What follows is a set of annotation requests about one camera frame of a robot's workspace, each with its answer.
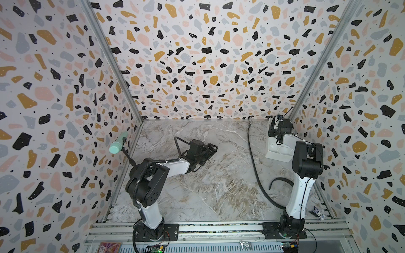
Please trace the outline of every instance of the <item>marble floor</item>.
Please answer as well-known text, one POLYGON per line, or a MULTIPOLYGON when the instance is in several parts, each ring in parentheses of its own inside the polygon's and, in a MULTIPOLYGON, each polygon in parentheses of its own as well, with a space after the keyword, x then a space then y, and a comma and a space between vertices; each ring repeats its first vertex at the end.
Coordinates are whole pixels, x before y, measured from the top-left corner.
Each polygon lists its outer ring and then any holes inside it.
MULTIPOLYGON (((158 203, 166 221, 241 221, 278 220, 282 213, 260 191, 249 155, 247 121, 145 121, 134 153, 136 163, 150 157, 172 159, 178 156, 174 137, 202 140, 218 146, 218 152, 196 173, 178 175, 166 180, 158 203)), ((293 180, 287 163, 264 157, 266 121, 254 121, 250 128, 250 142, 256 168, 267 193, 283 206, 287 205, 292 187, 275 177, 293 180)), ((180 144, 185 150, 186 144, 180 144)), ((140 216, 132 205, 125 185, 125 176, 116 204, 107 222, 136 222, 140 216)), ((317 219, 308 212, 320 206, 314 189, 307 204, 306 219, 317 219)))

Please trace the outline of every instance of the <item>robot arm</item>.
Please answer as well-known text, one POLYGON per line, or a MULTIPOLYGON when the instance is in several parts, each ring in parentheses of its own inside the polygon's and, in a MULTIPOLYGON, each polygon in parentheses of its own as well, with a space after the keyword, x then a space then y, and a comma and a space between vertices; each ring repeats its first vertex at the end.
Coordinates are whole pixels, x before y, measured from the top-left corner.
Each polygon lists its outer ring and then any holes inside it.
POLYGON ((286 148, 285 150, 289 149, 289 154, 293 152, 291 167, 295 173, 294 186, 279 227, 280 234, 291 236, 304 228, 309 193, 323 171, 323 147, 319 143, 311 143, 293 135, 291 121, 282 116, 273 118, 268 133, 270 145, 275 143, 286 148))
POLYGON ((111 144, 110 152, 118 153, 121 150, 129 158, 133 168, 130 171, 130 179, 126 184, 125 191, 129 193, 134 206, 137 207, 141 215, 143 224, 140 230, 144 232, 143 236, 150 240, 159 240, 164 231, 164 218, 160 214, 157 200, 162 192, 166 178, 196 172, 217 152, 218 146, 211 143, 206 145, 202 141, 195 139, 186 142, 175 137, 179 158, 171 160, 146 158, 141 164, 137 165, 129 157, 125 149, 122 148, 122 144, 128 135, 125 135, 125 133, 122 134, 124 137, 121 135, 111 144), (182 153, 177 140, 190 145, 190 148, 182 153))

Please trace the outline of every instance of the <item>mint green brush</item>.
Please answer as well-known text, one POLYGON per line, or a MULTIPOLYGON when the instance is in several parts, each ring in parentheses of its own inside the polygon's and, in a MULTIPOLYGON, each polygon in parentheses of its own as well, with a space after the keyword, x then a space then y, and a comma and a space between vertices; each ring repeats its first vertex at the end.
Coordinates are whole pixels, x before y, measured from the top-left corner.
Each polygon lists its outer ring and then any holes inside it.
POLYGON ((122 146, 127 138, 128 138, 128 132, 125 131, 118 137, 118 139, 115 142, 111 143, 110 149, 109 149, 110 153, 116 154, 116 153, 120 152, 122 149, 122 146))

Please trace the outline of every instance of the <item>ventilation grille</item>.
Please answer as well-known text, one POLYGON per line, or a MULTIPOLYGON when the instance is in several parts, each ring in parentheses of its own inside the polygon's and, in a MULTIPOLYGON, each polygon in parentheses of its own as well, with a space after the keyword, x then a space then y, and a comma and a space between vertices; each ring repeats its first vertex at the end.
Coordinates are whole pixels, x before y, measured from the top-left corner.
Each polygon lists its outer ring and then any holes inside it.
MULTIPOLYGON (((146 253, 151 248, 138 248, 139 252, 146 253)), ((134 253, 132 245, 122 245, 119 253, 134 253)), ((270 253, 283 252, 281 242, 252 242, 251 250, 244 250, 239 243, 196 243, 196 244, 173 244, 166 247, 165 253, 188 253, 188 252, 221 252, 221 253, 270 253)))

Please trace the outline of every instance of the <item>terrazzo wallpaper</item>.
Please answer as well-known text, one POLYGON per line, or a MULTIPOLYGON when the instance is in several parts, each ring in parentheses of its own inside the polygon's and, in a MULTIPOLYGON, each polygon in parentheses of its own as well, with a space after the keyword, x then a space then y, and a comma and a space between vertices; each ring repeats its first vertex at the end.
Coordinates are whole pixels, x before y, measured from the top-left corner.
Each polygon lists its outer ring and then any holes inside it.
POLYGON ((405 2, 363 2, 296 118, 362 252, 405 251, 405 2))
POLYGON ((287 112, 344 0, 91 0, 146 118, 287 112))
POLYGON ((76 252, 135 119, 76 1, 0 1, 0 21, 0 252, 76 252))

